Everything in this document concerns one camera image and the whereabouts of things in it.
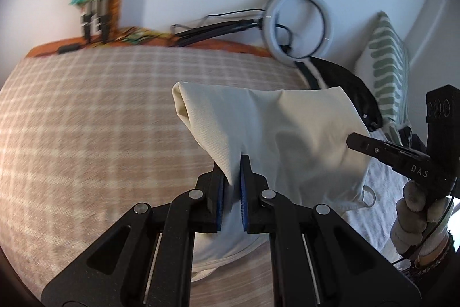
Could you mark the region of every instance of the green and white striped cushion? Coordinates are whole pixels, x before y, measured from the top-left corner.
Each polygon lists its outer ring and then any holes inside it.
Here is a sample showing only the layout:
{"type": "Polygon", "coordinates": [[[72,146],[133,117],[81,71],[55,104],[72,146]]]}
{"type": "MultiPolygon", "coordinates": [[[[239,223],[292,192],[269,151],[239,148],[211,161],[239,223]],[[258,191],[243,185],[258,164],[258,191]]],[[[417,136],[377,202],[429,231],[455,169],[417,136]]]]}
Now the green and white striped cushion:
{"type": "Polygon", "coordinates": [[[408,107],[409,56],[390,18],[379,12],[379,21],[355,65],[355,74],[374,94],[389,141],[402,144],[398,130],[410,125],[408,107]]]}

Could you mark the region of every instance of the hand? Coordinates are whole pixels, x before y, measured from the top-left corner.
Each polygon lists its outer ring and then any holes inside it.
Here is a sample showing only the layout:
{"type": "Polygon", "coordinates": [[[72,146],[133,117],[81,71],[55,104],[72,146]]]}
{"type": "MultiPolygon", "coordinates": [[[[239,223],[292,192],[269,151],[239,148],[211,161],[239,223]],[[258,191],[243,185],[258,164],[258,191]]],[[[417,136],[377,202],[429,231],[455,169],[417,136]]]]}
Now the hand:
{"type": "MultiPolygon", "coordinates": [[[[423,231],[430,232],[438,223],[449,205],[450,199],[442,198],[435,201],[427,210],[425,206],[425,193],[420,186],[409,181],[402,192],[404,198],[396,203],[397,219],[393,224],[390,237],[399,254],[405,253],[410,246],[422,242],[423,231]]],[[[450,212],[439,224],[434,233],[425,241],[419,252],[420,265],[433,261],[445,248],[447,239],[447,222],[452,214],[450,212]]]]}

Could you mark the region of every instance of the wrist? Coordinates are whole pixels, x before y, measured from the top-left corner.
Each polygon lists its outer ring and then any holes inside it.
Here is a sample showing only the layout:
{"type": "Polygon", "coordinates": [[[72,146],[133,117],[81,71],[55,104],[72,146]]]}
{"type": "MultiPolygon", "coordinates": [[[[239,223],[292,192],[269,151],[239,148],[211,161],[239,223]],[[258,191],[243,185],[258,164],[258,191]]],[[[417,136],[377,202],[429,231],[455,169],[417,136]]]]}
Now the wrist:
{"type": "Polygon", "coordinates": [[[430,264],[431,262],[435,261],[438,256],[442,254],[446,246],[449,244],[449,235],[446,234],[442,239],[441,243],[434,249],[434,251],[430,252],[427,255],[419,256],[415,261],[415,266],[417,268],[424,267],[430,264]]]}

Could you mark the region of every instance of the mattress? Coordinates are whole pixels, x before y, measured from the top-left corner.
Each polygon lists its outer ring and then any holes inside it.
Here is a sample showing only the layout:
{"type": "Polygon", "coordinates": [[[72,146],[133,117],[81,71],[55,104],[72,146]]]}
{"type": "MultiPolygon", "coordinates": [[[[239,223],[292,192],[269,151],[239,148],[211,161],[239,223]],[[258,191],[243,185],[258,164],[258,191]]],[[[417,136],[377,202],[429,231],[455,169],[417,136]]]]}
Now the mattress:
{"type": "MultiPolygon", "coordinates": [[[[178,81],[306,89],[295,69],[270,58],[145,46],[28,58],[8,78],[0,92],[0,246],[36,296],[134,204],[169,203],[212,169],[176,116],[178,81]]],[[[345,219],[383,251],[405,180],[385,169],[381,187],[375,168],[366,184],[376,204],[345,219]]],[[[217,304],[272,304],[267,244],[192,284],[191,305],[217,304]]]]}

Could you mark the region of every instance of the black bag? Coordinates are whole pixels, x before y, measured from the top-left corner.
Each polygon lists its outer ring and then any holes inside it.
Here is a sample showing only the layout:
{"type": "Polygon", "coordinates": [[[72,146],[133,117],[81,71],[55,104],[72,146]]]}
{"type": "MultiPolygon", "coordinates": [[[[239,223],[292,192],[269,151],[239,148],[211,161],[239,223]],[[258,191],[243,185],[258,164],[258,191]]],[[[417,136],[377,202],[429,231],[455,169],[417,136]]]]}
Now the black bag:
{"type": "Polygon", "coordinates": [[[376,131],[383,126],[377,100],[359,77],[327,60],[310,57],[305,58],[305,63],[296,62],[295,65],[307,80],[310,89],[340,86],[355,106],[368,131],[376,131]]]}

